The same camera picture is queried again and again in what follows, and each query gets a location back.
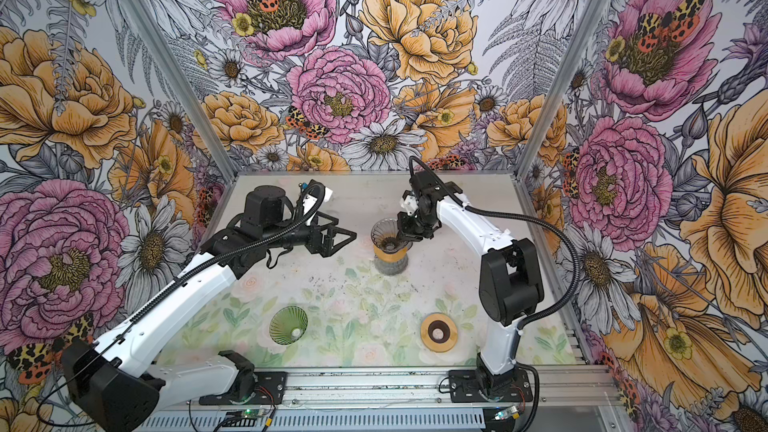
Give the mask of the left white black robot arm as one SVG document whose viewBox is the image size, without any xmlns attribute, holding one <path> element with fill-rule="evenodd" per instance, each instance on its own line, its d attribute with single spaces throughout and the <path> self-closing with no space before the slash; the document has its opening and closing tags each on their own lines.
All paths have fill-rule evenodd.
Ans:
<svg viewBox="0 0 768 432">
<path fill-rule="evenodd" d="M 156 410 L 207 396 L 235 404 L 257 393 L 254 365 L 228 350 L 197 364 L 162 371 L 152 363 L 170 339 L 219 293 L 274 249 L 303 247 L 327 258 L 353 242 L 355 232 L 321 212 L 333 192 L 311 180 L 296 202 L 274 185 L 256 187 L 242 213 L 211 236 L 188 266 L 147 304 L 93 343 L 74 340 L 61 364 L 70 399 L 105 431 L 133 431 Z"/>
</svg>

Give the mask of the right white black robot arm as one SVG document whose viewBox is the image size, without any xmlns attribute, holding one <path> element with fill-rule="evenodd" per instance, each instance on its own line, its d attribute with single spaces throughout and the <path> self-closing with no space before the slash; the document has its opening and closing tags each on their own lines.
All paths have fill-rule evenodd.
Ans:
<svg viewBox="0 0 768 432">
<path fill-rule="evenodd" d="M 517 352 L 523 320 L 545 298 L 534 244 L 499 229 L 490 221 L 498 213 L 475 208 L 460 187 L 443 182 L 430 169 L 412 170 L 409 184 L 397 215 L 397 237 L 420 242 L 446 226 L 480 260 L 478 296 L 491 325 L 476 360 L 475 384 L 467 392 L 487 399 L 510 395 L 528 400 Z"/>
</svg>

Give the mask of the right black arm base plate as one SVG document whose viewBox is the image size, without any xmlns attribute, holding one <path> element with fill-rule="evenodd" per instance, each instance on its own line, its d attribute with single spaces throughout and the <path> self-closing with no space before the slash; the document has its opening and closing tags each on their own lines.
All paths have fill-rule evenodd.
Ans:
<svg viewBox="0 0 768 432">
<path fill-rule="evenodd" d="M 529 403 L 533 399 L 532 382 L 520 368 L 493 375 L 483 368 L 450 370 L 452 403 Z"/>
</svg>

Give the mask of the grey glass dripper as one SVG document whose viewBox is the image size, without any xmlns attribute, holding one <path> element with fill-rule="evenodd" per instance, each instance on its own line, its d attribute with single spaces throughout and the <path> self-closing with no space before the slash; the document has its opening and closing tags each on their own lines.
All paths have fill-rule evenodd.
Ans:
<svg viewBox="0 0 768 432">
<path fill-rule="evenodd" d="M 374 247 L 385 254 L 395 254 L 407 250 L 411 243 L 399 236 L 398 222 L 393 218 L 386 218 L 376 222 L 370 233 Z"/>
</svg>

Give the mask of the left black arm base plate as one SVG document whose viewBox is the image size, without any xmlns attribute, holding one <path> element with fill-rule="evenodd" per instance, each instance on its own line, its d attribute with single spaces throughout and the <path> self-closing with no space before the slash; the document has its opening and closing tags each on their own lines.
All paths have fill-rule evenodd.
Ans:
<svg viewBox="0 0 768 432">
<path fill-rule="evenodd" d="M 286 372 L 239 372 L 226 392 L 200 397 L 198 402 L 204 406 L 280 405 L 287 378 Z"/>
</svg>

